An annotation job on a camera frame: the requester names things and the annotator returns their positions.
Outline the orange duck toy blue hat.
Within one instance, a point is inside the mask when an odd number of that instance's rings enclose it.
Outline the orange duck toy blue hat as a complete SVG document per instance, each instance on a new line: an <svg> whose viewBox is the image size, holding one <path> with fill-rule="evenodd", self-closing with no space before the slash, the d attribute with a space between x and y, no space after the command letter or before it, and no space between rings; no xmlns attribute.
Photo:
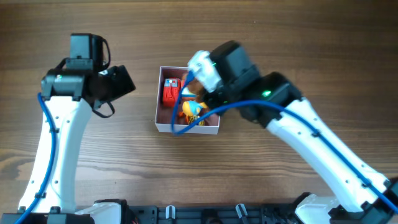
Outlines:
<svg viewBox="0 0 398 224"><path fill-rule="evenodd" d="M194 121L200 118L202 109L207 109L205 103L198 103L196 101L184 101L182 104L182 110L179 112L179 118L185 118L187 124L192 124Z"/></svg>

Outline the red toy fire truck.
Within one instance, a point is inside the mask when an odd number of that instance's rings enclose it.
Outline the red toy fire truck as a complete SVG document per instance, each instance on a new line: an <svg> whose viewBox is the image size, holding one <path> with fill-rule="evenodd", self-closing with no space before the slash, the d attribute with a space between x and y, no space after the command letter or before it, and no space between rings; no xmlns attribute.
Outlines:
<svg viewBox="0 0 398 224"><path fill-rule="evenodd" d="M164 81L162 102L165 107L175 106L181 89L181 79L166 78Z"/></svg>

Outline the brown plush toy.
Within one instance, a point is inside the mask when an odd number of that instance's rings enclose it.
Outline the brown plush toy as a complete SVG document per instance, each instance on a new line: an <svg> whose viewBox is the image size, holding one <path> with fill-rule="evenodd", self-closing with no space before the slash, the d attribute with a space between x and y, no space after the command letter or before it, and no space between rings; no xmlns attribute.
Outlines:
<svg viewBox="0 0 398 224"><path fill-rule="evenodd" d="M182 76L182 80L187 81L187 76L188 72L185 72ZM186 86L190 92L196 94L196 98L194 99L198 103L203 102L203 94L204 94L204 87L203 85L196 79L194 78L187 86Z"/></svg>

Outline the yellow round wheel toy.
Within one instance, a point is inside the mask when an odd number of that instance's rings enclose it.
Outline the yellow round wheel toy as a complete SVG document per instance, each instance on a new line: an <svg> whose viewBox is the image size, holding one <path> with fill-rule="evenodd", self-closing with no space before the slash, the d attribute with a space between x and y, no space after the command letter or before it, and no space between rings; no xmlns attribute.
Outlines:
<svg viewBox="0 0 398 224"><path fill-rule="evenodd" d="M186 116L186 122L187 122L188 125L191 125L192 123L194 123L198 119L200 119L199 115ZM198 126L204 126L205 122L204 121L200 121L197 125Z"/></svg>

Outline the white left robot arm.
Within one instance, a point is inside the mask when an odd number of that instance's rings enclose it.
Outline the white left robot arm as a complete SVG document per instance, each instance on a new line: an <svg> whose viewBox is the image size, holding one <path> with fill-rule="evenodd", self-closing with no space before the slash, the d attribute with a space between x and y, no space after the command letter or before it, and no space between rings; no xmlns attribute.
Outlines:
<svg viewBox="0 0 398 224"><path fill-rule="evenodd" d="M86 125L102 104L135 90L125 66L53 68L37 95L43 123L34 168L16 213L1 223L130 223L125 200L99 200L76 210L75 175Z"/></svg>

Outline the multicolour puzzle cube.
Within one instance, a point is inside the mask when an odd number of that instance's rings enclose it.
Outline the multicolour puzzle cube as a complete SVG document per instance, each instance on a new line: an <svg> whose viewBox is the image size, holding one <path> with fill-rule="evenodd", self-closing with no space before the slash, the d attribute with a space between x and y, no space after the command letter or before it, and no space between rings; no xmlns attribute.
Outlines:
<svg viewBox="0 0 398 224"><path fill-rule="evenodd" d="M185 80L182 80L181 96L182 100L194 100L196 98L196 94L190 92L185 86Z"/></svg>

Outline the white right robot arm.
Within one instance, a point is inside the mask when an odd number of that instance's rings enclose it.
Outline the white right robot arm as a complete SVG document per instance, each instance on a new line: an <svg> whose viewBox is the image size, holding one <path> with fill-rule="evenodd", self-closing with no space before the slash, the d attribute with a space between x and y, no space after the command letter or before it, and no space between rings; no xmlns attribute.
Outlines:
<svg viewBox="0 0 398 224"><path fill-rule="evenodd" d="M203 101L213 113L237 108L293 148L325 181L331 197L304 196L295 206L303 223L388 223L397 215L397 182L361 160L282 74L253 69L205 72Z"/></svg>

